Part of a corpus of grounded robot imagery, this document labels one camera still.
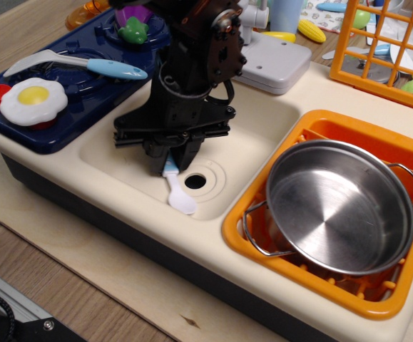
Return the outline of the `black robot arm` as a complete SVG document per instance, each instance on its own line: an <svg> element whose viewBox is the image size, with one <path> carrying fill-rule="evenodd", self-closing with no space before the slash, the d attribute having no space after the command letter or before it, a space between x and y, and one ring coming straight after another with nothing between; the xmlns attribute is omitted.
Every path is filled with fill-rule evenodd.
<svg viewBox="0 0 413 342"><path fill-rule="evenodd" d="M204 140L227 135L235 117L231 80L247 62L243 10L237 1L140 4L165 21L170 44L157 52L146 103L115 119L115 145L141 145L153 174L162 173L168 156L184 171Z"/></svg>

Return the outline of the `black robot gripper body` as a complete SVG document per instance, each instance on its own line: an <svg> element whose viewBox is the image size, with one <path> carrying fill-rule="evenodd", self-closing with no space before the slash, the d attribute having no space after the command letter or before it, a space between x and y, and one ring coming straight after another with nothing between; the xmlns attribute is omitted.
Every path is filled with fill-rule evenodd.
<svg viewBox="0 0 413 342"><path fill-rule="evenodd" d="M212 88L202 85L187 91L167 72L167 64L157 68L149 99L141 107L114 120L116 147L155 142L178 147L195 136L216 138L227 135L236 111L230 106L234 88L224 82L227 98L210 96Z"/></svg>

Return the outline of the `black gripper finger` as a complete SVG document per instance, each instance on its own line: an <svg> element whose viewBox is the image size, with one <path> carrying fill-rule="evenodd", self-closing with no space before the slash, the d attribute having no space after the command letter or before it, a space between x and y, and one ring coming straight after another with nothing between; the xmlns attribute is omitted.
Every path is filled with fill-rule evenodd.
<svg viewBox="0 0 413 342"><path fill-rule="evenodd" d="M172 149L172 156L180 171L185 171L200 151L204 137L190 137L184 144Z"/></svg>
<svg viewBox="0 0 413 342"><path fill-rule="evenodd" d="M152 140L147 140L143 143L143 149L151 159L149 163L150 172L161 175L168 157L169 147Z"/></svg>

